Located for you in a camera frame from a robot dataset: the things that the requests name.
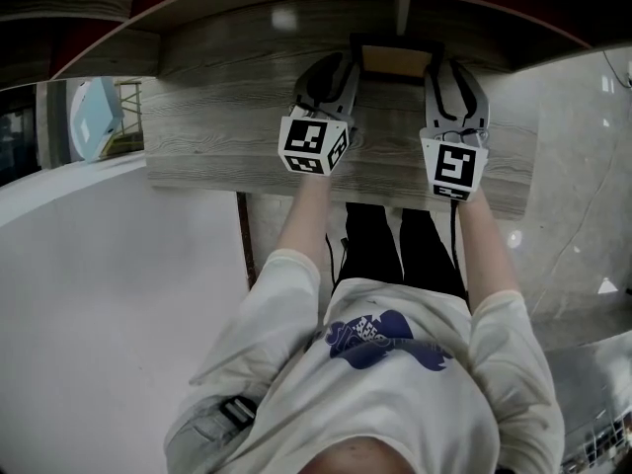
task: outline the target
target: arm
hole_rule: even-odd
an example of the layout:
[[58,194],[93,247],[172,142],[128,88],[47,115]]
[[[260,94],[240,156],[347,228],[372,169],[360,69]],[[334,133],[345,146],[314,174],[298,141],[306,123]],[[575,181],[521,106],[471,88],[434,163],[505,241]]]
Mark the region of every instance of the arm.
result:
[[476,195],[459,205],[472,308],[470,373],[498,422],[499,466],[515,474],[557,472],[564,421],[551,371],[492,211],[483,192]]
[[472,313],[497,291],[519,291],[514,264],[483,190],[458,206]]
[[316,267],[320,267],[323,263],[330,191],[329,178],[303,176],[292,209],[278,237],[277,249],[298,251],[314,262]]
[[216,431],[218,403],[241,395],[259,404],[317,328],[320,273],[315,264],[323,256],[329,189],[328,178],[303,178],[276,251],[190,381],[197,390],[181,405],[165,441],[172,474],[212,470],[209,465],[219,462],[218,444],[226,437],[209,440],[199,430]]

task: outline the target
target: floor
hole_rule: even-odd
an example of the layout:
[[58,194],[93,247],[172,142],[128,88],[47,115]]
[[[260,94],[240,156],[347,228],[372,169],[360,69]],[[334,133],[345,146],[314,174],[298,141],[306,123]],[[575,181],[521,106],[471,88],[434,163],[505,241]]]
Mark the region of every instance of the floor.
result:
[[128,155],[0,190],[0,472],[167,474],[248,283],[235,195],[146,174]]
[[547,354],[564,415],[567,455],[632,406],[631,356],[632,332]]
[[[620,78],[632,48],[609,51]],[[548,329],[551,347],[580,344],[598,317],[610,317],[605,331],[632,327],[632,92],[614,79],[603,55],[587,54],[520,75],[539,87],[539,139],[533,182],[524,218],[500,226],[518,270],[532,320]],[[249,214],[258,269],[274,248],[291,205],[290,197],[251,195]],[[387,208],[398,238],[401,210]],[[449,241],[449,218],[433,213],[439,235]],[[335,203],[329,219],[335,273],[342,257],[345,207]],[[458,252],[461,255],[460,241]],[[321,307],[331,293],[331,266],[322,270]],[[623,325],[621,314],[625,314]],[[578,322],[573,340],[559,344],[551,320]]]

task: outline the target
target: white floor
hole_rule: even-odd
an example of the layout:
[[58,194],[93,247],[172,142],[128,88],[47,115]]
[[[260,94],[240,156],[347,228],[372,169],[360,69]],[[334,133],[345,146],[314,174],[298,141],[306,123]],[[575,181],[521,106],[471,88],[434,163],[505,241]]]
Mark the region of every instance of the white floor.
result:
[[[29,196],[10,185],[0,212],[12,186]],[[188,380],[248,291],[235,194],[154,190],[144,168],[73,190],[0,223],[0,472],[166,473]]]

